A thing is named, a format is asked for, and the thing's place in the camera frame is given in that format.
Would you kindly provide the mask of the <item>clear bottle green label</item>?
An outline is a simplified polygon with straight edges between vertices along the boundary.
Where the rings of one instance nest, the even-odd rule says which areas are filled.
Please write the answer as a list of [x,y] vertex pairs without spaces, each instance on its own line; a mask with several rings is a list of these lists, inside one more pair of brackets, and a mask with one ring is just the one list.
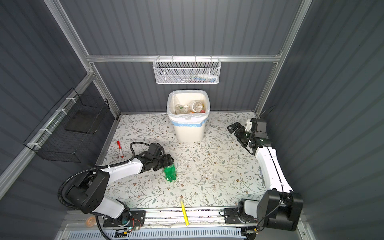
[[176,105],[175,106],[175,114],[176,115],[183,115],[183,114],[189,114],[190,113],[190,109],[189,109],[189,106],[188,105]]

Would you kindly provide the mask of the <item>white bottle orange logo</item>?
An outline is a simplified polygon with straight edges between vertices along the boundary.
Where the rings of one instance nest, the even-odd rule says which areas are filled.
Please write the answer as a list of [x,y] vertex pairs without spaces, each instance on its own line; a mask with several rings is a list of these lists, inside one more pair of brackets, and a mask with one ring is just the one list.
[[201,111],[204,110],[204,105],[200,101],[192,101],[189,104],[189,109],[193,113],[200,113]]

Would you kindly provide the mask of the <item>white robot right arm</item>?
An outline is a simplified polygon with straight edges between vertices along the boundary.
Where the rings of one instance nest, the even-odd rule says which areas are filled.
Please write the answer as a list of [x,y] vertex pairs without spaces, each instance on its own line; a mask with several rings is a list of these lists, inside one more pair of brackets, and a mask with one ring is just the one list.
[[241,199],[236,208],[225,208],[227,225],[254,223],[256,232],[265,228],[295,231],[304,200],[292,189],[280,167],[277,150],[267,134],[265,120],[251,118],[244,127],[235,122],[227,127],[240,145],[256,157],[266,191],[260,200]]

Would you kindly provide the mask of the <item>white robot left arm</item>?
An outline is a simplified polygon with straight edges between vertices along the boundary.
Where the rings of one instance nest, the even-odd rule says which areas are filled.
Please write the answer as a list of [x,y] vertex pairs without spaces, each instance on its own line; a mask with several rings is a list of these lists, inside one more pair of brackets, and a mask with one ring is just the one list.
[[84,214],[128,219],[130,209],[121,201],[106,196],[107,187],[128,176],[155,172],[174,164],[170,154],[157,143],[133,142],[132,156],[121,163],[95,166],[68,177],[58,189],[59,202]]

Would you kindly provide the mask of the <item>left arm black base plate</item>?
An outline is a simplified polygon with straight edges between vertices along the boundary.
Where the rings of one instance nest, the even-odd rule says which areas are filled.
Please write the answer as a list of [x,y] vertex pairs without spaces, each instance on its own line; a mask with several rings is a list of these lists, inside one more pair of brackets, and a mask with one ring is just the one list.
[[104,228],[128,228],[142,227],[146,219],[146,211],[123,211],[120,217],[113,219],[109,216],[103,217]]

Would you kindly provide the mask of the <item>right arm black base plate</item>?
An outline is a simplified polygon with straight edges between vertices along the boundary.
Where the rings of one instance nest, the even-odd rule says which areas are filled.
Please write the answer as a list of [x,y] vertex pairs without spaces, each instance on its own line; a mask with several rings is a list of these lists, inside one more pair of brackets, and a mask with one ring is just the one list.
[[224,219],[227,225],[234,224],[256,224],[257,220],[253,216],[247,215],[245,213],[239,213],[238,208],[225,208],[224,209]]

